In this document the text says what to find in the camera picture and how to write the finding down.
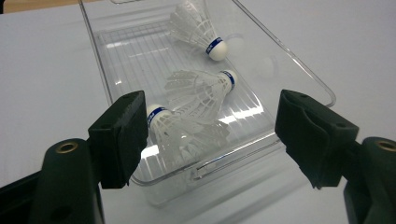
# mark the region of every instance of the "white table surface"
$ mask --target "white table surface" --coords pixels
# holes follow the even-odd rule
[[[395,1],[242,2],[334,91],[332,109],[361,128],[359,142],[396,139]],[[52,144],[87,138],[108,104],[79,6],[0,15],[0,52],[2,187],[38,171]],[[284,151],[263,162],[254,165],[279,166],[279,174],[246,168],[240,175],[251,176],[241,180],[253,183],[200,207],[199,215],[153,208],[136,186],[104,190],[107,223],[347,223],[345,181],[313,190]],[[222,178],[173,205],[195,206],[194,197],[221,184],[233,181]]]

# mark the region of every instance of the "transparent plastic tray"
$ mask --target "transparent plastic tray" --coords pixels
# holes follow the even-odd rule
[[[110,104],[125,93],[143,90],[147,105],[167,107],[165,80],[177,70],[231,69],[238,75],[219,113],[230,131],[229,144],[222,150],[170,170],[148,139],[132,180],[144,186],[154,204],[280,148],[274,124],[282,89],[304,92],[328,106],[335,102],[332,91],[237,0],[207,1],[211,20],[230,49],[226,60],[214,62],[174,39],[167,23],[179,2],[81,4]]]

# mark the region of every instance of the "shuttlecock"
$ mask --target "shuttlecock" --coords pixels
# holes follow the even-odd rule
[[[209,74],[204,71],[178,71],[167,79],[166,97],[170,108],[181,117],[213,121],[237,76],[231,70]]]
[[[176,170],[219,151],[227,144],[228,125],[184,119],[161,105],[147,108],[148,127],[154,133],[166,169]]]
[[[173,37],[205,49],[215,61],[227,56],[227,44],[217,36],[205,0],[185,0],[177,5],[170,16],[169,31]]]

